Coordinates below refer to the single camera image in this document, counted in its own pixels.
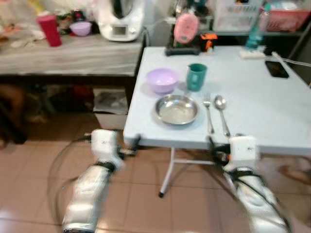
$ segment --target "tile floor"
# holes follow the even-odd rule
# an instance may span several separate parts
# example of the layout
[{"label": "tile floor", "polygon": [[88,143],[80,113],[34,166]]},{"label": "tile floor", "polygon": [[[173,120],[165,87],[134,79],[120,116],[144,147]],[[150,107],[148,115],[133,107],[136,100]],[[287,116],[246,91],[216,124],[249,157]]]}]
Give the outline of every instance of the tile floor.
[{"label": "tile floor", "polygon": [[[0,151],[0,233],[60,232],[47,197],[50,166],[64,145],[99,127],[93,115],[55,115],[48,124],[29,126],[30,138],[24,145]],[[203,156],[196,150],[177,154],[190,159]],[[210,166],[176,166],[169,191],[158,198],[169,159],[168,149],[150,148],[126,161],[125,169],[110,184],[98,233],[249,232],[244,210],[232,199],[224,178]],[[88,143],[75,144],[58,174],[49,180],[61,216],[72,196],[71,178],[93,161]],[[311,188],[281,176],[276,168],[283,164],[305,167],[307,163],[297,157],[265,155],[259,168],[291,213],[294,233],[311,233],[306,226],[311,218]]]}]

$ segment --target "red cup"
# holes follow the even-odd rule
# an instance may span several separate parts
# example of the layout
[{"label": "red cup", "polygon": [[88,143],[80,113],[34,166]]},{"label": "red cup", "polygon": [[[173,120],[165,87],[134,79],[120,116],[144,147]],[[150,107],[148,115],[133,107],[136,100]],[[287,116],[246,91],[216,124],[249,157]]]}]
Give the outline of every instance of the red cup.
[{"label": "red cup", "polygon": [[56,16],[39,16],[37,22],[40,24],[51,47],[62,45],[59,32],[57,31]]}]

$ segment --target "small purple bowl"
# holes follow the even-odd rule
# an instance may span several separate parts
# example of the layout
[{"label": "small purple bowl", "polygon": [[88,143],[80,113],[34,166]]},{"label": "small purple bowl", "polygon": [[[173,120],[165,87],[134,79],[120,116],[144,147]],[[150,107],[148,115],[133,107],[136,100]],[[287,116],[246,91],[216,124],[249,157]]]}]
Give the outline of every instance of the small purple bowl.
[{"label": "small purple bowl", "polygon": [[147,74],[147,82],[154,92],[169,93],[177,86],[179,76],[171,69],[154,69]]},{"label": "small purple bowl", "polygon": [[70,25],[70,29],[77,36],[87,36],[91,32],[91,26],[90,22],[75,22]]}]

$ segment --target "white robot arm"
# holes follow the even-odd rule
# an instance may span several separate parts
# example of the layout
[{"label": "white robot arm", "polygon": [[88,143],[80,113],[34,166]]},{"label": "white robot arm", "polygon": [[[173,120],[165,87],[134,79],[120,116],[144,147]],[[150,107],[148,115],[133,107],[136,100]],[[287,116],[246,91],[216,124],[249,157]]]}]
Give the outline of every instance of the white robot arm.
[{"label": "white robot arm", "polygon": [[98,162],[76,181],[74,195],[63,219],[64,233],[95,233],[102,202],[107,197],[109,178],[122,167],[123,155],[134,154],[139,138],[131,150],[119,151],[118,134],[108,130],[92,132],[92,152]]},{"label": "white robot arm", "polygon": [[289,221],[280,213],[277,200],[256,174],[259,152],[255,138],[239,136],[229,139],[230,158],[224,175],[235,197],[245,207],[252,233],[291,232]]},{"label": "white robot arm", "polygon": [[[109,178],[122,166],[122,154],[135,154],[139,138],[131,150],[120,153],[117,133],[95,130],[92,133],[92,151],[98,162],[76,182],[74,195],[63,220],[63,233],[95,233],[102,202],[107,197]],[[220,166],[236,198],[247,210],[252,233],[291,233],[289,222],[276,208],[277,201],[256,175],[259,159],[256,140],[252,137],[233,137],[230,146],[215,147],[210,138],[215,165]],[[219,159],[217,152],[230,159]]]}]

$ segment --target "green mug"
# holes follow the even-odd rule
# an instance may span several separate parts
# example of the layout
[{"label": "green mug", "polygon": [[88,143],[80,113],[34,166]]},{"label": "green mug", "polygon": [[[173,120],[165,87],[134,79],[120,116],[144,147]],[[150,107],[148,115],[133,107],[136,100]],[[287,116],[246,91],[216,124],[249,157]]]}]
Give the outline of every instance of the green mug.
[{"label": "green mug", "polygon": [[187,74],[187,88],[190,91],[199,91],[203,86],[207,66],[200,63],[193,63],[189,65]]}]

